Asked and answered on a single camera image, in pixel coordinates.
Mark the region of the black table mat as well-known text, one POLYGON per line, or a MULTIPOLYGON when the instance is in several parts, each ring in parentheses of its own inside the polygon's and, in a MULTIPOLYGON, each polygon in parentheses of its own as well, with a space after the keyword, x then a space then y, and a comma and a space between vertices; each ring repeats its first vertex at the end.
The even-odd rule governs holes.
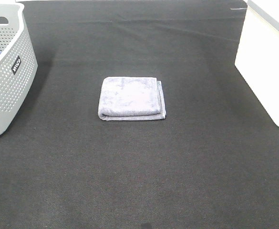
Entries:
POLYGON ((0 229, 279 229, 279 128, 234 65, 242 0, 27 1, 38 62, 0 136, 0 229), (108 76, 166 119, 106 122, 108 76))

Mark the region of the white plastic bin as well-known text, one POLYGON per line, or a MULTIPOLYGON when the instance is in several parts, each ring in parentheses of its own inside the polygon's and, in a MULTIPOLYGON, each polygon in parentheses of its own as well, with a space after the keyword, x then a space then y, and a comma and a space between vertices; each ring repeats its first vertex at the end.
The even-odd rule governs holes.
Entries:
POLYGON ((279 127, 279 0, 248 0, 235 66, 279 127))

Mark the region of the lavender towel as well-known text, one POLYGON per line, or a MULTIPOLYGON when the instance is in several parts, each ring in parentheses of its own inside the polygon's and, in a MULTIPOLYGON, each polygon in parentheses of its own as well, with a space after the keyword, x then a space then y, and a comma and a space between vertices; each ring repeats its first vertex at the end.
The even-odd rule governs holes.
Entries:
POLYGON ((161 81, 155 77, 107 77, 98 116, 104 121, 150 121, 166 117, 161 81))

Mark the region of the grey perforated plastic basket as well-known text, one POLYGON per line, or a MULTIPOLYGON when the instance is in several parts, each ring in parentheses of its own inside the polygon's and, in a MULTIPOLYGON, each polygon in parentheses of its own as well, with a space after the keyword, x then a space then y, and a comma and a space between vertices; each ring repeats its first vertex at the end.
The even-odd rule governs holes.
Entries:
POLYGON ((0 135, 24 102, 38 64, 23 15, 24 5, 0 2, 0 135))

